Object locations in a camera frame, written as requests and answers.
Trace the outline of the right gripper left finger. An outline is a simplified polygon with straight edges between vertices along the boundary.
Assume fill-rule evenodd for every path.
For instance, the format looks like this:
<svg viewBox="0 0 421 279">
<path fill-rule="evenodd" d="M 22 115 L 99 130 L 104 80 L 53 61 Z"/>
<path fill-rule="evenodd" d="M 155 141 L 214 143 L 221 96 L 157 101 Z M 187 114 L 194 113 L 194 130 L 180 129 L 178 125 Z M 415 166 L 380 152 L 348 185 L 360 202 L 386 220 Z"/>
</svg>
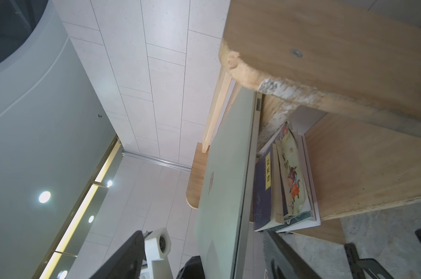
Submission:
<svg viewBox="0 0 421 279">
<path fill-rule="evenodd" d="M 144 234 L 136 231 L 90 279 L 138 279 L 145 255 Z"/>
</svg>

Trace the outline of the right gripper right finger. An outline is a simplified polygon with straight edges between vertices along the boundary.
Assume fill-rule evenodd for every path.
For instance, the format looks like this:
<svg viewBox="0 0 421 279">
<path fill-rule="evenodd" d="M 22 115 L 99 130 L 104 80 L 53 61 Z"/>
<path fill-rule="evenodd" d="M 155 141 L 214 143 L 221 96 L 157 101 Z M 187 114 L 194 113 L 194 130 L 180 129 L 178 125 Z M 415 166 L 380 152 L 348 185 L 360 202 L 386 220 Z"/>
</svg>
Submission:
<svg viewBox="0 0 421 279">
<path fill-rule="evenodd" d="M 263 232 L 268 279 L 320 279 L 320 276 L 275 231 Z"/>
</svg>

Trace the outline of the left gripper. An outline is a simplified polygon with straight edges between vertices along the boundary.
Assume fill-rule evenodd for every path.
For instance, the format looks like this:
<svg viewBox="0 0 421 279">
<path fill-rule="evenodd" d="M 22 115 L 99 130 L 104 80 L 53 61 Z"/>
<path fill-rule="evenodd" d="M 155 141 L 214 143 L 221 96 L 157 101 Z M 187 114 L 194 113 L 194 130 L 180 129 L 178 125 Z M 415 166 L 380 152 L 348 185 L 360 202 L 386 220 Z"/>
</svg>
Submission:
<svg viewBox="0 0 421 279">
<path fill-rule="evenodd" d="M 191 257 L 180 269 L 176 279 L 205 279 L 201 257 Z"/>
</svg>

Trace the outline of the silver laptop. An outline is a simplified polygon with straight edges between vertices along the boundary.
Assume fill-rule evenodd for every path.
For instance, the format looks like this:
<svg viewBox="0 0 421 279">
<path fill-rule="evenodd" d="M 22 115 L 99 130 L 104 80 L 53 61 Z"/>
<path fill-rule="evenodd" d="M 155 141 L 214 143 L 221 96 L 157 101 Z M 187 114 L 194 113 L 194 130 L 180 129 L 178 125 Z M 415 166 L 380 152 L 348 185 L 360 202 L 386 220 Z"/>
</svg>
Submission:
<svg viewBox="0 0 421 279">
<path fill-rule="evenodd" d="M 207 279 L 245 266 L 262 96 L 241 88 L 210 145 L 195 239 Z"/>
</svg>

